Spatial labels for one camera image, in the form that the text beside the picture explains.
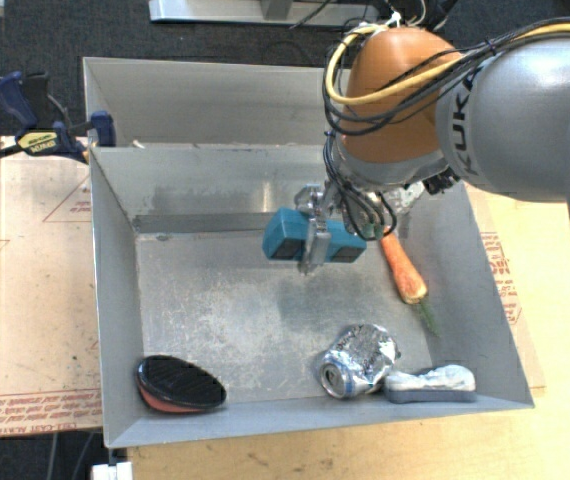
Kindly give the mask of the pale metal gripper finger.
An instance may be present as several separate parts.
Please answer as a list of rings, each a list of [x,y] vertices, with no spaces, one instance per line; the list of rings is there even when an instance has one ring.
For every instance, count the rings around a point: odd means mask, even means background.
[[[329,244],[330,232],[327,223],[324,220],[310,218],[302,257],[299,262],[299,271],[303,275],[311,274],[317,267],[325,263]]]

